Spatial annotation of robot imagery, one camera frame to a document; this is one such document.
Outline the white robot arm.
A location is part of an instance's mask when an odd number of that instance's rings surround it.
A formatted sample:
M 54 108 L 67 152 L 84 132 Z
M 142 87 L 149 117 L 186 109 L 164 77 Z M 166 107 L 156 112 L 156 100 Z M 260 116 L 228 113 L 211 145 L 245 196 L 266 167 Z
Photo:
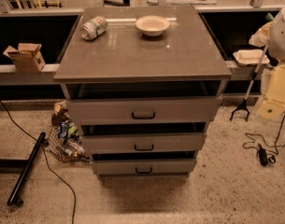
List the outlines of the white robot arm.
M 279 60 L 270 72 L 264 99 L 257 108 L 261 117 L 274 119 L 285 111 L 285 7 L 252 35 L 249 43 L 256 47 L 267 45 L 269 55 Z

